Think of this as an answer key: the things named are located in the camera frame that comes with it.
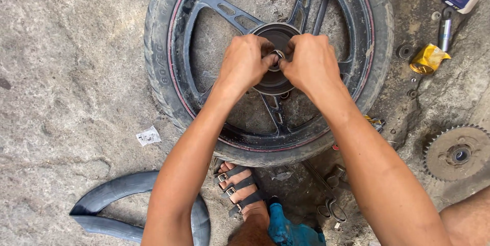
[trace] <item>tire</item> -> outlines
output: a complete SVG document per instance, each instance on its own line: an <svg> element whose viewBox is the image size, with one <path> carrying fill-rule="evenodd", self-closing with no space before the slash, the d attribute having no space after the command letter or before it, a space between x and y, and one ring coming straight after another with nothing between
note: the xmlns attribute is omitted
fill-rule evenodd
<svg viewBox="0 0 490 246"><path fill-rule="evenodd" d="M172 21L174 8L180 0L150 0L146 13L144 27L144 57L146 69L150 77L150 84L156 99L163 112L180 132L184 132L190 125L193 117L186 110L180 95L177 94L171 82L170 67L168 65L169 25ZM362 113L369 111L378 93L381 90L389 69L391 53L393 51L394 21L389 0L367 0L371 10L372 30L374 30L374 45L371 46L371 68L365 79L364 88L356 100ZM233 147L220 140L217 141L214 155L225 161L248 167L275 167L297 163L320 154L334 143L332 132L327 132L319 138L298 146L273 152L255 152Z"/></svg>

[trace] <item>hand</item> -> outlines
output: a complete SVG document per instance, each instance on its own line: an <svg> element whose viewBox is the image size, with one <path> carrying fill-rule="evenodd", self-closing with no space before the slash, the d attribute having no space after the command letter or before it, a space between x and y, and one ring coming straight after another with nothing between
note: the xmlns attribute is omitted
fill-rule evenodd
<svg viewBox="0 0 490 246"><path fill-rule="evenodd" d="M278 61L276 54L268 55L273 49L274 44L263 37L251 34L235 36L224 51L223 64L213 90L221 87L240 98L250 87L258 84L267 69Z"/></svg>
<svg viewBox="0 0 490 246"><path fill-rule="evenodd" d="M292 61L279 61L285 77L303 91L315 103L315 93L345 88L340 79L340 70L335 50L328 43L328 36L303 34L293 36L288 42L286 54Z"/></svg>

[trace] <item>sandal strap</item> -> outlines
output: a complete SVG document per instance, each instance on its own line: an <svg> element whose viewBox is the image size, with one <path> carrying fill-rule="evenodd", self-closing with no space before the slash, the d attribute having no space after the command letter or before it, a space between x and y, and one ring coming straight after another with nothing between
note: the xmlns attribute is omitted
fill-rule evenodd
<svg viewBox="0 0 490 246"><path fill-rule="evenodd" d="M222 173L222 174L213 174L213 183L217 184L219 182L223 182L224 180L228 180L231 176L235 174L239 174L242 171L246 170L247 167L244 166L236 166L235 168L232 168L231 170Z"/></svg>
<svg viewBox="0 0 490 246"><path fill-rule="evenodd" d="M247 198L245 198L243 201L240 201L238 202L235 207L233 207L233 209L231 209L229 212L228 212L228 216L229 217L232 217L235 213L239 212L239 211L242 211L242 209L248 205L248 204L252 204L252 203L255 203L255 202L258 202L258 201L262 201L262 200L266 200L267 197L266 195L264 194L263 191L261 190L258 190L256 191L255 193L252 193L251 195L249 195Z"/></svg>
<svg viewBox="0 0 490 246"><path fill-rule="evenodd" d="M238 182L238 184L229 184L227 187L223 189L223 194L221 194L221 197L223 198L229 198L232 196L234 193L237 192L239 189L243 189L244 187L248 187L252 184L255 184L255 179L253 178L253 175L248 176L247 178L241 180Z"/></svg>

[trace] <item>foot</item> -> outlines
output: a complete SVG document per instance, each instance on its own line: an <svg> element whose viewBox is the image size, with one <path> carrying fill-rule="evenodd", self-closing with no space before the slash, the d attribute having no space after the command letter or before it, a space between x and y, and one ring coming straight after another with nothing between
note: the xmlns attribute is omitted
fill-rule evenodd
<svg viewBox="0 0 490 246"><path fill-rule="evenodd" d="M232 168L235 168L234 164L230 162L224 162L223 164L221 164L221 168L219 169L218 173L220 174L225 173L231 170ZM247 178L250 175L252 175L252 172L250 171L250 169L246 169L239 174L231 176L228 180L220 182L219 186L221 187L221 189L223 189L227 187L230 183L238 184L238 182ZM256 191L257 191L257 186L255 184L252 184L250 186L237 190L236 193L230 196L230 200L236 204L239 201L242 201L243 199L247 198L252 193L255 193ZM255 203L246 205L242 209L242 215L244 221L247 221L247 218L249 217L257 216L257 218L261 219L260 221L263 221L263 223L266 224L266 226L269 226L269 215L267 213L267 207L264 201L257 201Z"/></svg>

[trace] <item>small paper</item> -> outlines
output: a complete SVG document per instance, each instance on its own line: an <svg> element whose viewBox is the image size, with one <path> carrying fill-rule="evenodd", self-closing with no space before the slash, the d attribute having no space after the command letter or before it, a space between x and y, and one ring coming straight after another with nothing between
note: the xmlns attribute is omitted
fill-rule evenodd
<svg viewBox="0 0 490 246"><path fill-rule="evenodd" d="M145 129L142 133L136 134L136 137L138 138L141 146L145 146L149 143L162 142L158 131L156 131L153 125L149 129Z"/></svg>

